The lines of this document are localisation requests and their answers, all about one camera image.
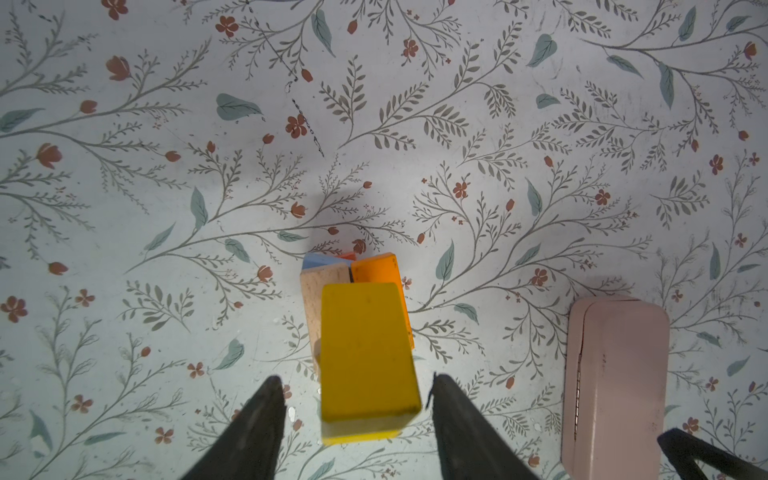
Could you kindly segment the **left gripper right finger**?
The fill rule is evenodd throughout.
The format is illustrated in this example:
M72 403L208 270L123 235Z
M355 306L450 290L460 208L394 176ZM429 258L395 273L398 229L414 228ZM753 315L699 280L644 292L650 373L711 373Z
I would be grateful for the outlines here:
M433 377L428 402L444 479L536 477L452 377Z

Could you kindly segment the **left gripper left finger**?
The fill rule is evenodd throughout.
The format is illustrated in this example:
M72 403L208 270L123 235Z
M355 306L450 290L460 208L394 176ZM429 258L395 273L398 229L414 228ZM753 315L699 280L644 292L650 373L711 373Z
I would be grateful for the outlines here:
M270 376L182 479L273 479L286 412L282 381Z

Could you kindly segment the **orange wooden block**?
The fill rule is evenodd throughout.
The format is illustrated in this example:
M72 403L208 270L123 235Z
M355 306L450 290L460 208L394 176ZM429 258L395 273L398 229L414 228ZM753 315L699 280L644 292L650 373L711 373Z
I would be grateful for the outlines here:
M410 347L414 349L415 342L396 256L393 253L384 253L356 260L351 264L350 271L352 280L355 283L391 283L395 285L399 295Z

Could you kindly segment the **yellow wooden block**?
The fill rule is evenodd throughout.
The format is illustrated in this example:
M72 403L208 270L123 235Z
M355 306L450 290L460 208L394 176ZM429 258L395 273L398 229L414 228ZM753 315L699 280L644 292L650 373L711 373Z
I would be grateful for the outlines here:
M421 411L410 337L395 284L326 285L320 346L325 445L394 438Z

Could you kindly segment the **natural wood arch block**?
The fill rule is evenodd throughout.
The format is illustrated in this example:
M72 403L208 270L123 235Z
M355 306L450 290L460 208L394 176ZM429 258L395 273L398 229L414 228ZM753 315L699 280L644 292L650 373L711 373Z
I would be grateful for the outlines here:
M351 282L347 262L332 263L305 269L300 274L301 293L309 333L311 358L317 378L321 376L321 329L322 329L322 293L330 284Z

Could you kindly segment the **blue wooden block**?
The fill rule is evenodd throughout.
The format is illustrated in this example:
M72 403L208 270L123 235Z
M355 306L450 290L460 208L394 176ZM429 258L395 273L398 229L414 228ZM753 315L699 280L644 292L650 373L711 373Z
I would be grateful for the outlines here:
M304 256L302 269L307 270L334 264L344 264L350 266L352 263L353 261L349 259L311 252Z

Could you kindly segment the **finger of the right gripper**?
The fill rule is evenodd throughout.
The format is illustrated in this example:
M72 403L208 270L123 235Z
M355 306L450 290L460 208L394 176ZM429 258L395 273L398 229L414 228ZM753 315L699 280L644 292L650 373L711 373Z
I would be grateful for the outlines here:
M732 479L767 480L767 472L680 429L670 429L657 437L657 443L683 480L704 480L697 461L715 468Z

